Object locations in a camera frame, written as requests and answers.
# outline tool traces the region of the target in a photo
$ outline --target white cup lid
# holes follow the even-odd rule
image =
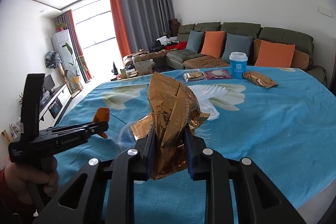
[[[247,61],[247,55],[244,52],[232,52],[229,59],[236,62],[245,62]]]

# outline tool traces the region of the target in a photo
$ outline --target blue paper cup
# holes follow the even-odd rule
[[[243,79],[246,72],[247,56],[243,52],[232,52],[230,54],[231,76],[235,79]]]

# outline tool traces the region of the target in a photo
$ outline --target pink snack package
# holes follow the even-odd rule
[[[208,70],[204,73],[208,80],[231,79],[232,78],[232,76],[229,74],[229,71],[226,69]]]

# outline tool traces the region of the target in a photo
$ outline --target monitor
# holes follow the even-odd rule
[[[55,86],[55,83],[51,75],[48,75],[47,77],[44,78],[43,87],[46,91],[48,90],[49,92],[51,92],[51,89],[54,86]]]

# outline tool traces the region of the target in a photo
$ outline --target gray curtain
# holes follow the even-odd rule
[[[148,49],[174,18],[171,0],[120,0],[132,52]]]

